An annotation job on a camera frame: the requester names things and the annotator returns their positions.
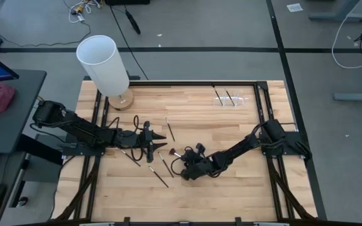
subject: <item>white lampshade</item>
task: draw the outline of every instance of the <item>white lampshade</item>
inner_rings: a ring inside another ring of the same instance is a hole
[[[117,45],[110,37],[86,38],[76,49],[76,56],[102,95],[121,95],[128,88],[128,75]]]

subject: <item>lamp base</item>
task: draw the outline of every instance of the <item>lamp base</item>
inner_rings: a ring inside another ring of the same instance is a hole
[[[116,97],[109,97],[108,102],[116,110],[126,110],[133,105],[133,93],[127,89],[123,94]]]

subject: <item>wooden tabletop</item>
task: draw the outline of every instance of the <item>wooden tabletop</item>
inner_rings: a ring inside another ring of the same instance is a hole
[[[275,118],[280,122],[293,122],[283,81],[268,81],[268,85]],[[214,105],[216,94],[210,86],[130,87],[134,93],[133,106],[124,112],[110,108],[107,124],[119,117],[119,127],[133,131],[133,117],[137,114],[140,127],[145,121],[150,121],[155,133],[167,137],[155,143],[168,144],[155,151],[154,162],[148,164],[144,156],[139,161],[141,167],[118,149],[107,148],[101,159],[92,221],[121,222],[124,217],[131,217],[132,222],[232,222],[235,217],[249,222],[276,220],[266,159],[260,149],[248,151],[235,159],[218,178],[203,176],[189,181],[179,176],[172,178],[158,156],[159,151],[170,164],[175,159],[168,155],[171,148],[183,154],[186,146],[194,148],[197,143],[202,143],[206,155],[209,155],[230,148],[249,134],[259,123],[253,88],[226,88],[231,95],[238,94],[244,104],[236,107],[231,103],[225,107]],[[222,95],[223,87],[217,90]],[[95,96],[93,82],[83,82],[76,110],[79,117],[91,121]],[[104,98],[101,101],[97,125],[100,125]],[[283,126],[286,131],[295,129],[294,125]],[[140,150],[135,150],[134,154],[138,157]],[[74,158],[62,170],[53,218],[64,210],[77,192],[83,159],[81,156]],[[303,160],[299,156],[284,156],[283,159],[292,193],[310,214],[316,216]],[[169,188],[148,166],[155,169]],[[182,163],[176,162],[174,168],[180,172]],[[287,217],[281,190],[279,194],[283,216]],[[81,216],[85,216],[87,197],[88,194],[84,198]]]

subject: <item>white cable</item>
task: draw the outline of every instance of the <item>white cable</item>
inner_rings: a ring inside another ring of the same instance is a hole
[[[76,20],[76,21],[70,20],[70,16],[71,16],[72,9],[73,9],[74,7],[80,5],[80,4],[83,4],[83,2],[84,2],[84,0],[81,0],[80,3],[73,5],[73,6],[69,9],[69,15],[68,15],[68,20],[69,20],[69,22],[71,22],[71,23],[78,23],[78,22],[80,22],[80,19],[78,19],[78,20]],[[92,4],[92,3],[86,3],[85,6],[84,6],[84,8],[86,9],[86,12],[90,14],[90,13],[92,12],[92,9],[91,9],[91,7],[90,7],[89,5],[94,6],[94,4]]]
[[[346,18],[343,20],[343,22],[340,24],[340,27],[339,29],[337,30],[337,33],[336,33],[336,37],[334,38],[334,42],[333,42],[333,45],[332,45],[332,57],[334,59],[334,61],[337,63],[337,65],[339,65],[340,67],[343,67],[343,68],[347,68],[347,69],[357,69],[357,68],[362,68],[362,65],[360,66],[355,66],[355,67],[348,67],[348,66],[344,66],[344,65],[341,65],[339,62],[337,62],[337,59],[336,57],[334,56],[334,52],[333,52],[333,49],[334,49],[334,45],[336,44],[336,41],[337,41],[337,37],[339,36],[339,33],[340,33],[340,30],[344,24],[344,22],[346,22],[347,18],[349,17],[349,15],[351,14],[351,12],[353,12],[357,5],[346,15]]]

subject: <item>floor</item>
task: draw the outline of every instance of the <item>floor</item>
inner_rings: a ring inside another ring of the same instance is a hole
[[[78,1],[66,2],[72,5]],[[336,11],[344,1],[271,2],[314,155],[327,218],[362,222],[362,103],[332,99],[334,92],[362,92],[362,68],[343,69],[330,53],[314,53],[314,48],[332,46],[340,23],[307,18],[311,12]],[[295,3],[300,3],[304,10],[291,13],[286,5]],[[150,80],[285,80],[264,0],[152,0],[149,5],[128,6],[128,10],[137,20],[141,35],[133,31],[125,15],[115,11],[116,17],[129,45],[144,48],[134,55]],[[362,13],[362,1],[355,12]],[[126,47],[109,8],[92,8],[84,17],[92,35],[108,35],[118,47]],[[354,52],[358,47],[353,40],[361,32],[362,23],[345,23],[336,48]],[[0,34],[20,45],[74,41],[86,33],[87,26],[68,22],[68,9],[63,1],[0,2]],[[47,71],[40,95],[75,109],[80,83],[86,75],[76,59],[76,46],[22,48],[5,42],[3,48],[7,53],[0,53],[0,60],[10,68]],[[165,47],[178,48],[170,51]],[[131,54],[122,52],[121,56],[129,73],[142,77]],[[362,55],[358,53],[338,53],[336,58],[343,65],[362,65]],[[35,135],[28,127],[25,133]],[[43,199],[44,205],[38,207],[31,202],[21,210],[7,210],[1,223],[46,220],[54,189],[52,185],[30,183],[25,195]],[[19,219],[18,212],[30,217]]]

